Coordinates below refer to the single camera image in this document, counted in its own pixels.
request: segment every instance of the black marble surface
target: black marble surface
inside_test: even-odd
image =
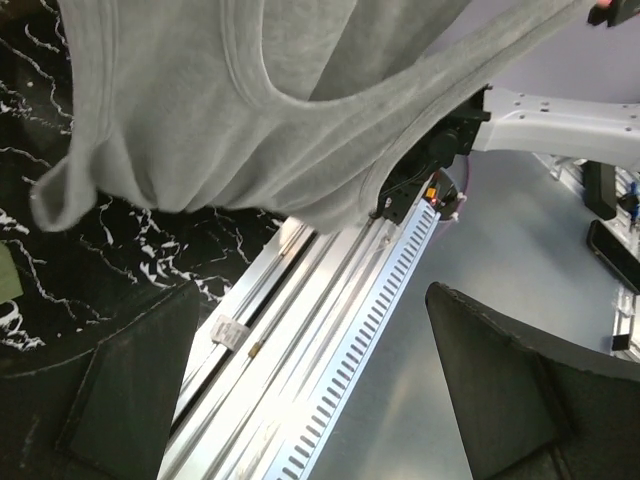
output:
[[[0,305],[0,344],[21,351],[51,345],[186,281],[197,284],[206,319],[281,220],[212,208],[152,213],[103,196],[76,227],[40,231],[28,196],[71,139],[71,65],[51,0],[20,15],[8,15],[4,5],[0,0],[0,241],[25,293]]]

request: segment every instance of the cable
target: cable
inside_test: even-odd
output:
[[[460,191],[460,193],[462,193],[465,198],[467,197],[467,193],[469,192],[469,185],[471,184],[471,161],[469,159],[468,155],[464,156],[464,162],[465,162],[465,166],[466,166],[466,175],[465,175],[465,179],[464,179],[464,183],[463,183],[463,190]],[[450,220],[447,221],[442,221],[439,223],[443,224],[442,229],[440,229],[439,231],[437,231],[435,233],[435,235],[433,236],[433,240],[432,242],[435,242],[438,238],[440,238],[442,235],[444,235],[444,233],[447,231],[447,229],[449,228],[449,226],[452,223],[456,223],[457,220],[454,220],[454,217],[457,219],[460,216],[460,213],[462,212],[463,209],[463,205],[465,202],[460,203],[460,205],[458,206],[458,209],[454,212],[454,214],[451,216]]]
[[[431,165],[426,165],[424,166],[418,173],[416,173],[413,177],[404,180],[400,183],[398,183],[397,185],[394,185],[391,188],[388,188],[387,190],[385,190],[384,192],[382,192],[380,194],[380,197],[386,197],[387,195],[396,192],[398,190],[400,190],[402,187],[409,185],[411,183],[413,183],[414,181],[416,181],[418,178],[420,178],[422,175],[424,175],[425,173],[427,173],[427,171],[429,170],[429,167],[431,167]]]

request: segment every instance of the gray floor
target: gray floor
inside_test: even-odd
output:
[[[592,215],[529,154],[471,165],[460,224],[427,248],[312,480],[471,478],[424,306],[431,282],[608,350],[616,284],[585,246]]]

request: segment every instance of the black device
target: black device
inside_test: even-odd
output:
[[[595,6],[589,12],[589,24],[616,27],[640,13],[640,0],[613,0],[608,7]]]
[[[429,130],[398,162],[387,178],[371,218],[402,223],[429,177],[448,168],[456,155],[469,155],[483,122],[485,86]]]
[[[616,167],[598,162],[587,162],[582,167],[584,204],[603,220],[618,215],[616,194]]]
[[[640,295],[640,261],[600,220],[591,222],[587,245],[625,287]]]

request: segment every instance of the tank top armhole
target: tank top armhole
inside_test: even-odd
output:
[[[118,15],[113,0],[59,0],[73,76],[74,143],[90,148],[110,131],[117,61]]]

